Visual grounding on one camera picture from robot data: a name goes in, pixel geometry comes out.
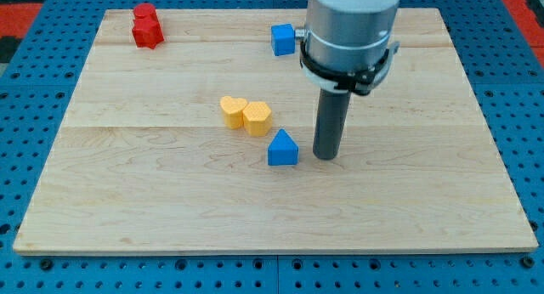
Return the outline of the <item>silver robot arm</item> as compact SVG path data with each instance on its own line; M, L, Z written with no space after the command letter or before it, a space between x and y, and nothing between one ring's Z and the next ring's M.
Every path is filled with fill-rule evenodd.
M400 0L308 0L300 64L328 95L365 96L388 75Z

